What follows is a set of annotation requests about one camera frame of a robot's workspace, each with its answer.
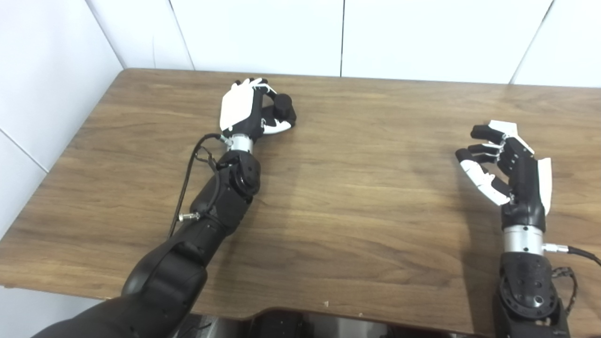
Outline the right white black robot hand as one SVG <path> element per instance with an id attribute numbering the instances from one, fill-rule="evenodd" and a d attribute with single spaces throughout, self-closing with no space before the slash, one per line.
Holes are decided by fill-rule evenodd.
<path id="1" fill-rule="evenodd" d="M 492 120 L 470 132 L 479 144 L 455 156 L 475 187 L 501 208 L 504 251 L 543 255 L 553 179 L 550 158 L 537 160 L 517 124 Z"/>

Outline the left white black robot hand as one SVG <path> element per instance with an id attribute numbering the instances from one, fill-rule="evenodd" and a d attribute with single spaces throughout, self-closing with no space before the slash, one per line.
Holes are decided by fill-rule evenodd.
<path id="1" fill-rule="evenodd" d="M 251 154 L 262 136 L 288 131 L 296 121 L 292 98 L 267 79 L 236 81 L 223 96 L 219 126 L 229 151 Z"/>

